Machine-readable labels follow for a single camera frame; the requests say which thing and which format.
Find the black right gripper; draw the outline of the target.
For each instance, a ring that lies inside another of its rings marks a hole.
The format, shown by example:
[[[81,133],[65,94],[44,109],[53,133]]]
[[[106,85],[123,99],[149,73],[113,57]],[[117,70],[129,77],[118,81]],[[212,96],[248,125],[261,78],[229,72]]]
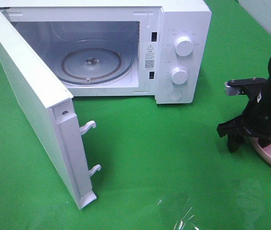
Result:
[[[271,144],[271,101],[248,102],[241,115],[217,126],[220,138],[227,135],[227,147],[231,153],[246,143],[245,136],[258,138],[264,148]]]

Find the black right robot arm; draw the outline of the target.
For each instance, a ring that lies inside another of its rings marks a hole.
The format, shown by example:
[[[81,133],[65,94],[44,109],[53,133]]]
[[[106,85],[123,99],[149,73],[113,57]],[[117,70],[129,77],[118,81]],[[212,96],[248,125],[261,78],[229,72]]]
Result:
[[[243,145],[245,137],[257,138],[262,148],[271,144],[271,57],[268,73],[268,79],[251,78],[225,83],[227,95],[247,95],[249,98],[239,116],[217,126],[219,137],[227,136],[230,152]]]

